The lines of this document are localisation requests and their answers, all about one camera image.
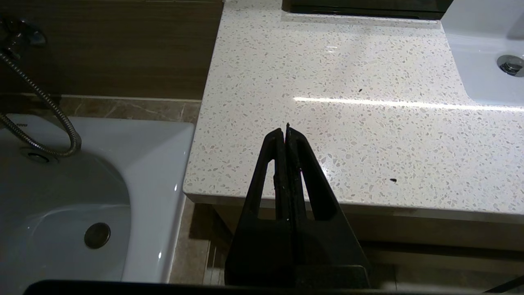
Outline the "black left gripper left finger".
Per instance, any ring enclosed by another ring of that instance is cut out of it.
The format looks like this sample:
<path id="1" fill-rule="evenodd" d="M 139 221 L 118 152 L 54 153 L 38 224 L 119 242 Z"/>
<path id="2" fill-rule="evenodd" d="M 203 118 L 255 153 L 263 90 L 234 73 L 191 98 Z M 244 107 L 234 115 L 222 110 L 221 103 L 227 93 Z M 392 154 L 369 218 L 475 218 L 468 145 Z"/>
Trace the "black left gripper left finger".
<path id="1" fill-rule="evenodd" d="M 274 162 L 276 216 L 262 220 L 258 214 L 269 162 Z M 282 129 L 263 140 L 241 217 L 225 263 L 229 286 L 288 287 L 293 284 L 292 213 L 285 142 Z"/>

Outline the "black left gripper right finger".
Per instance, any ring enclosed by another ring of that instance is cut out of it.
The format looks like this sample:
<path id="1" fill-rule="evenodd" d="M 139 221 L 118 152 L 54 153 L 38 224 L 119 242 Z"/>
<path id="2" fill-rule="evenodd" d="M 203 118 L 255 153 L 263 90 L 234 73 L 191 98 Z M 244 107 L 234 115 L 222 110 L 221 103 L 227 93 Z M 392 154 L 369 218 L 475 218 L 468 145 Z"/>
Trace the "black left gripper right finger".
<path id="1" fill-rule="evenodd" d="M 287 125 L 296 286 L 370 288 L 370 264 L 307 138 Z"/>

